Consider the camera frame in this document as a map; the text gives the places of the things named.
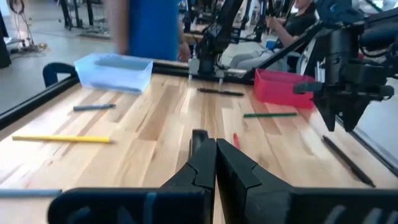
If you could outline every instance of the yellow pencil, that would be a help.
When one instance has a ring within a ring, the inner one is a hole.
[[[112,143],[112,141],[110,140],[110,138],[104,138],[104,137],[89,137],[89,136],[39,136],[39,135],[21,135],[21,136],[13,136],[13,137],[12,137],[12,140]]]

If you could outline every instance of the green pencil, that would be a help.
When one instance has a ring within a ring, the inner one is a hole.
[[[275,118],[287,116],[297,116],[297,113],[254,113],[243,115],[244,118]]]

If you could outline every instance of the red plastic bin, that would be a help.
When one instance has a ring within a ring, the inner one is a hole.
[[[300,82],[314,81],[312,77],[294,73],[257,69],[254,76],[254,95],[261,102],[312,109],[313,94],[294,94],[293,86]]]

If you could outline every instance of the wooden tabletop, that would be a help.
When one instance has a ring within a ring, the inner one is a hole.
[[[380,188],[398,180],[340,125],[329,133],[316,110],[260,103],[252,88],[230,97],[199,93],[215,83],[154,75],[140,96],[73,86],[0,132],[0,188],[159,187],[188,159],[192,129],[232,142],[269,172],[295,186],[368,187],[322,143],[327,135]],[[115,103],[116,108],[73,112],[75,105]],[[293,118],[243,119],[244,113],[298,112]],[[108,136],[115,144],[13,141],[14,134]],[[51,198],[1,199],[0,223],[46,223]],[[216,192],[215,223],[223,223]]]

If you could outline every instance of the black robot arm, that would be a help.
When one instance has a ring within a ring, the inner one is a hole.
[[[73,189],[49,207],[49,224],[210,224],[215,177],[226,224],[397,223],[398,191],[299,188],[224,139],[193,132],[188,162],[158,189]]]

